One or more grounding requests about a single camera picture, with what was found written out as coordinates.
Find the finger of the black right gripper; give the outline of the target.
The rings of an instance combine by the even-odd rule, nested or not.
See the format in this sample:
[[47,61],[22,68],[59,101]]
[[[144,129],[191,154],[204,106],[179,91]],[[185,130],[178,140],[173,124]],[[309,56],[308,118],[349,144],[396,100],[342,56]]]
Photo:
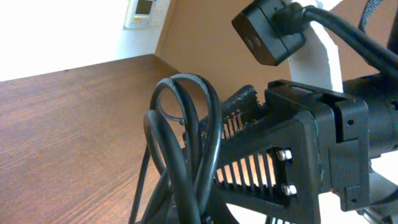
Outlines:
[[220,106],[223,118],[222,140],[240,133],[267,114],[266,104],[260,104],[257,91],[252,85],[244,85],[220,103]]

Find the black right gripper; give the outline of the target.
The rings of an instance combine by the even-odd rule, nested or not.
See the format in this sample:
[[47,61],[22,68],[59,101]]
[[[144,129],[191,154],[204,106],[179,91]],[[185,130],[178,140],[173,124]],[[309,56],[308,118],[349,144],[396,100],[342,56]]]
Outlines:
[[366,102],[287,80],[270,82],[264,96],[269,106],[299,112],[269,114],[223,141],[221,198],[290,223],[321,222],[319,185],[339,196],[344,212],[369,205]]

